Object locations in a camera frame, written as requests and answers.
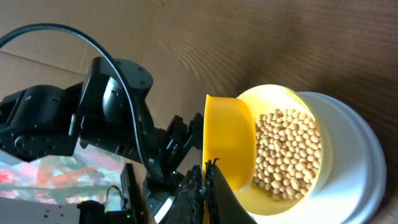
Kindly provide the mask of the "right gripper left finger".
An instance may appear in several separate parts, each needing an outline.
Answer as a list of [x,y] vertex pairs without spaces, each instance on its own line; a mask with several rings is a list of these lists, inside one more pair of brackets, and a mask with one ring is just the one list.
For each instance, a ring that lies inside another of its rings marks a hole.
[[202,224],[205,189],[200,166],[194,165],[187,171],[179,190],[167,213],[166,224]]

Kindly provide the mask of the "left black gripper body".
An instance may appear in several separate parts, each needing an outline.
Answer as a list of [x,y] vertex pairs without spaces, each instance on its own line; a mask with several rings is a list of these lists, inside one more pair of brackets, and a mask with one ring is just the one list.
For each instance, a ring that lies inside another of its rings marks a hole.
[[191,148],[203,149],[204,117],[197,113],[189,124],[174,116],[166,130],[154,128],[143,135],[148,163],[160,179],[147,174],[143,183],[144,201],[151,218],[162,218],[178,194],[184,175],[177,172]]

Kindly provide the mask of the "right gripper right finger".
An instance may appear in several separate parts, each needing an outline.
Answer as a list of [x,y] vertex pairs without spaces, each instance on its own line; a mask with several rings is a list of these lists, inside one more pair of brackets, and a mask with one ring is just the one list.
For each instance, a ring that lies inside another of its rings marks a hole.
[[216,165],[218,158],[205,163],[206,204],[210,224],[256,224],[243,209]]

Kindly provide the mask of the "yellow measuring scoop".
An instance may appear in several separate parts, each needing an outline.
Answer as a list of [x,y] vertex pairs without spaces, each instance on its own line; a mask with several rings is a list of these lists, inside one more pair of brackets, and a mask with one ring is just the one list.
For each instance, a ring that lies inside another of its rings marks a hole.
[[203,130],[205,163],[216,161],[229,187],[238,193],[254,174],[256,143],[254,121],[248,106],[237,98],[206,96]]

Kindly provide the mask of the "white digital kitchen scale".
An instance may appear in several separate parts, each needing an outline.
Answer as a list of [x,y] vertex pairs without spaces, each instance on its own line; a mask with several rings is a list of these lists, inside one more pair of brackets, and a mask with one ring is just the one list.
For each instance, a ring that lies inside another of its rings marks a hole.
[[321,93],[299,93],[324,122],[331,138],[333,163],[323,187],[296,208],[262,215],[270,208],[264,194],[248,213],[258,223],[366,223],[381,204],[386,188],[386,162],[372,128],[355,110]]

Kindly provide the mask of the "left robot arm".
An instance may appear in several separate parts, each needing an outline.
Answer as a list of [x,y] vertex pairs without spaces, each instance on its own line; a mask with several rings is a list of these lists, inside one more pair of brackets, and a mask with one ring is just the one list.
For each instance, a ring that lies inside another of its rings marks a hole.
[[81,203],[82,223],[142,223],[143,210],[155,214],[182,186],[184,176],[177,167],[188,151],[203,147],[201,114],[188,124],[175,116],[167,129],[156,128],[145,101],[152,76],[132,61],[118,59],[116,64],[126,85],[104,58],[96,57],[84,82],[67,89],[33,86],[1,102],[1,149],[19,160],[71,156],[79,144],[148,163],[144,200],[133,166],[127,164],[121,174],[127,193],[122,209],[106,212],[97,203]]

